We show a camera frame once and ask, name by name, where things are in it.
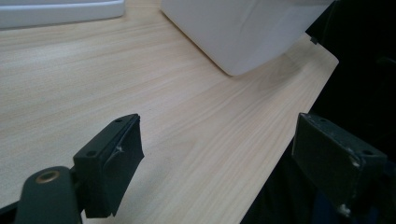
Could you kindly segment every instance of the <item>wooden table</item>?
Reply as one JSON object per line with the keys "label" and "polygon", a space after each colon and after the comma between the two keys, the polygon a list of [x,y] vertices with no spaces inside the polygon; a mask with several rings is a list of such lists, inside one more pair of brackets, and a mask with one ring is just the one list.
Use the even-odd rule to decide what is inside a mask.
{"label": "wooden table", "polygon": [[0,206],[113,119],[141,116],[142,160],[116,217],[87,223],[237,223],[337,60],[307,35],[240,77],[216,67],[159,10],[0,31]]}

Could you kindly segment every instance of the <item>white plastic box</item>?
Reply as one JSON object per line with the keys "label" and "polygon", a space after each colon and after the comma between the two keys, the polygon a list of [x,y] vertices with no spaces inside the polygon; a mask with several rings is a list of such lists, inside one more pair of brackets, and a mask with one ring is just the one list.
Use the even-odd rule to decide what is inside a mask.
{"label": "white plastic box", "polygon": [[332,0],[163,0],[162,11],[227,74],[285,52]]}

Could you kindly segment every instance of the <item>white tray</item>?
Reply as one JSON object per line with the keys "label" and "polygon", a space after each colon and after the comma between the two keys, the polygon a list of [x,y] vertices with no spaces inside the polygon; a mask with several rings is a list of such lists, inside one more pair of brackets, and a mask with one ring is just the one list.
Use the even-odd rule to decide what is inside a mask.
{"label": "white tray", "polygon": [[124,0],[0,0],[0,28],[122,16]]}

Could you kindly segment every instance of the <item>black bracket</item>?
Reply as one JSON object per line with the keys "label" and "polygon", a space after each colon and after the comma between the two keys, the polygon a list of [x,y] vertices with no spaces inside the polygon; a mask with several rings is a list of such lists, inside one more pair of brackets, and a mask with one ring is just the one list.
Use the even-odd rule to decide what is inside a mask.
{"label": "black bracket", "polygon": [[113,120],[73,158],[75,166],[51,167],[31,175],[21,199],[0,210],[0,223],[81,223],[116,215],[144,158],[140,117]]}
{"label": "black bracket", "polygon": [[300,114],[292,157],[340,215],[367,210],[387,155],[327,119]]}

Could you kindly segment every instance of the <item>white object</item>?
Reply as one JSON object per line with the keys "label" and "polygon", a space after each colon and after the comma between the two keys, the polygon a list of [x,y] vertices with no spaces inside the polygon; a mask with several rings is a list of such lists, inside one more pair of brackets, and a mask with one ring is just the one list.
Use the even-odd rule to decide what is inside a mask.
{"label": "white object", "polygon": [[163,0],[162,11],[227,74],[285,52],[332,0]]}
{"label": "white object", "polygon": [[122,16],[124,0],[0,0],[0,28]]}

